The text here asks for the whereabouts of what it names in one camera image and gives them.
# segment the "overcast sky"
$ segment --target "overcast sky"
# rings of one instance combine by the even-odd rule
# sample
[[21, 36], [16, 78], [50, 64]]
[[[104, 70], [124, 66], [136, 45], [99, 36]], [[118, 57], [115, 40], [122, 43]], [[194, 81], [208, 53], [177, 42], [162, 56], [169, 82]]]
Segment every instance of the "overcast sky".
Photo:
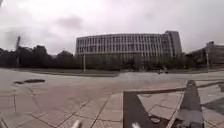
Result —
[[184, 52], [211, 40], [224, 44], [223, 0], [4, 0], [0, 47], [45, 45], [75, 52], [76, 37], [179, 31]]

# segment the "street lamp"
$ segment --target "street lamp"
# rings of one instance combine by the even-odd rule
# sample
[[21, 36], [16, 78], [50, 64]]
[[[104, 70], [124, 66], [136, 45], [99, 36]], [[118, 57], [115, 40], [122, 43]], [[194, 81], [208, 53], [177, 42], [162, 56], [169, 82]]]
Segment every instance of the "street lamp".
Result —
[[206, 48], [206, 60], [207, 60], [207, 71], [209, 71], [210, 64], [209, 64], [209, 47], [208, 46]]
[[86, 71], [86, 54], [85, 54], [86, 50], [84, 48], [84, 54], [83, 54], [83, 71]]
[[17, 38], [17, 42], [16, 42], [16, 55], [17, 55], [17, 58], [16, 58], [16, 65], [17, 65], [17, 68], [19, 68], [20, 66], [20, 58], [19, 58], [19, 47], [20, 47], [20, 41], [21, 41], [21, 37], [19, 36]]

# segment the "small building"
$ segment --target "small building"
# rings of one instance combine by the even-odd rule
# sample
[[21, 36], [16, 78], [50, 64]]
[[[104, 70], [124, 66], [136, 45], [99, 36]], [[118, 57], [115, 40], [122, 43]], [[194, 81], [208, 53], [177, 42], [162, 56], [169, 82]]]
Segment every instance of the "small building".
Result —
[[204, 48], [186, 54], [187, 65], [195, 68], [224, 67], [224, 45], [216, 45], [213, 41]]

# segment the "multi-story building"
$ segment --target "multi-story building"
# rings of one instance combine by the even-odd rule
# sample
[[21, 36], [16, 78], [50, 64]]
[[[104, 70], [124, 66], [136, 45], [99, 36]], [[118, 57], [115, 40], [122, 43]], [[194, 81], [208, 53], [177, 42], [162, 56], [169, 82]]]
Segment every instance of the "multi-story building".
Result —
[[201, 49], [186, 55], [193, 67], [224, 67], [224, 45], [217, 45], [213, 41]]
[[76, 55], [104, 58], [104, 61], [163, 62], [182, 53], [179, 33], [109, 34], [77, 38]]

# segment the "gray pavement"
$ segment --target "gray pavement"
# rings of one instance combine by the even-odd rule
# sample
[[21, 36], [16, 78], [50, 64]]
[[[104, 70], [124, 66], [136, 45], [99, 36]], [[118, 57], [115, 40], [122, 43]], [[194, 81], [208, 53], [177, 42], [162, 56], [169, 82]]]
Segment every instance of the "gray pavement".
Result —
[[[123, 91], [183, 88], [189, 79], [198, 80], [197, 85], [208, 84], [224, 78], [224, 72], [124, 73], [118, 77], [91, 78], [0, 69], [0, 76], [0, 118], [10, 128], [69, 128], [76, 119], [83, 121], [84, 128], [119, 128], [123, 127]], [[14, 84], [28, 79], [44, 79], [46, 82]], [[183, 91], [138, 94], [138, 97], [149, 115], [170, 121], [182, 94]], [[222, 127], [223, 114], [207, 107], [208, 103], [224, 97], [218, 85], [200, 88], [199, 96], [204, 105], [206, 127]]]

